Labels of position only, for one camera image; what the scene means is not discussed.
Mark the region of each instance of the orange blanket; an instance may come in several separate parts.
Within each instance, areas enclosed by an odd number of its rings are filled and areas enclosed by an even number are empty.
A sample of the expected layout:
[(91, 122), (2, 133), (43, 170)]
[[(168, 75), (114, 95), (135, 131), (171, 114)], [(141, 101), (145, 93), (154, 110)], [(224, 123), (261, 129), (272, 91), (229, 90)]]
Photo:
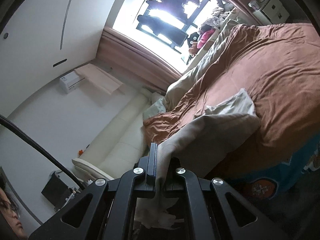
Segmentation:
[(234, 27), (218, 60), (176, 108), (144, 121), (147, 141), (163, 142), (240, 88), (252, 98), (261, 127), (212, 176), (235, 178), (277, 165), (320, 131), (320, 38), (313, 26)]

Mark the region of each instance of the pink plush toy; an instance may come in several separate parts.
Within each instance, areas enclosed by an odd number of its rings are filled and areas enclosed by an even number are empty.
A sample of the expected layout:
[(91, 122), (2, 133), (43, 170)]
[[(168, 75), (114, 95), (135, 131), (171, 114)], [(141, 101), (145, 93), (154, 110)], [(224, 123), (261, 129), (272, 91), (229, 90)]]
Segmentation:
[(200, 49), (203, 47), (203, 45), (207, 42), (207, 40), (211, 37), (211, 35), (214, 33), (215, 29), (209, 30), (205, 32), (202, 36), (201, 39), (199, 40), (197, 44), (197, 48)]

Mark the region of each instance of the drawer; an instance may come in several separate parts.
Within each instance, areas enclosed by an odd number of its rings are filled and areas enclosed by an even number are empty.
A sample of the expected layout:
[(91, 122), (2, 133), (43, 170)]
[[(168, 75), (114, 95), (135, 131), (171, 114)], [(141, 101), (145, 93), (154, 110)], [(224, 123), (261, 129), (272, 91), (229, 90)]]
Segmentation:
[(273, 24), (285, 23), (288, 17), (289, 17), (289, 13), (283, 6), (281, 6), (279, 11), (276, 13), (276, 15), (271, 19), (271, 22)]
[(272, 19), (279, 11), (281, 6), (282, 3), (279, 0), (270, 0), (262, 9), (262, 11), (269, 19)]

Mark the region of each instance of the black cable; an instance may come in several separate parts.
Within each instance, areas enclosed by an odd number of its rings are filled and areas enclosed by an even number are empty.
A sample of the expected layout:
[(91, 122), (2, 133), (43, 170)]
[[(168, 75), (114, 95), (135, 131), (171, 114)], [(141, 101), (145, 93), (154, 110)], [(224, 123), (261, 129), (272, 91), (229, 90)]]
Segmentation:
[(49, 161), (51, 161), (54, 165), (56, 165), (60, 170), (62, 170), (65, 174), (67, 174), (82, 190), (84, 190), (84, 186), (82, 183), (73, 175), (65, 166), (59, 163), (55, 158), (52, 157), (50, 153), (48, 153), (45, 149), (43, 149), (39, 144), (37, 144), (33, 139), (31, 139), (28, 135), (26, 135), (21, 129), (19, 129), (13, 122), (5, 118), (0, 114), (0, 124), (9, 129), (15, 135), (24, 140), (28, 145), (36, 149), (40, 152), (44, 157), (46, 157)]

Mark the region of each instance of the blue fabric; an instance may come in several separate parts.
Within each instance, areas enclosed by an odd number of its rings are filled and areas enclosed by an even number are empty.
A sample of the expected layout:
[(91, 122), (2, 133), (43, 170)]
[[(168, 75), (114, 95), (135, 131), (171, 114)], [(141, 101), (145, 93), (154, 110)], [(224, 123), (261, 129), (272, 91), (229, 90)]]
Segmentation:
[(315, 153), (315, 151), (317, 151), (319, 140), (320, 133), (308, 140), (306, 144), (295, 152), (287, 162), (282, 162), (277, 166), (262, 171), (249, 173), (241, 179), (230, 180), (228, 183), (244, 195), (246, 195), (248, 191), (254, 191), (256, 194), (257, 190), (261, 191), (263, 187), (268, 187), (269, 190), (274, 191), (272, 194), (269, 194), (268, 198), (274, 197), (278, 192), (287, 191), (305, 172), (303, 168), (308, 163), (310, 157)]

